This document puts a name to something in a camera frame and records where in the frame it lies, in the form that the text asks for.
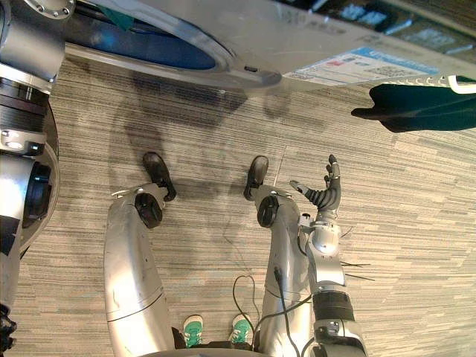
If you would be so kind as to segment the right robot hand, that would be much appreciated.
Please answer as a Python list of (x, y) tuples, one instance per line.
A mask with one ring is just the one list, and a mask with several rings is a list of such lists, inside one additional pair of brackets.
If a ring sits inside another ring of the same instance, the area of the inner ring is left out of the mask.
[(295, 180), (291, 180), (289, 184), (317, 208), (318, 221), (335, 222), (341, 202), (341, 175), (338, 161), (333, 154), (328, 158), (326, 169), (324, 190), (314, 190)]

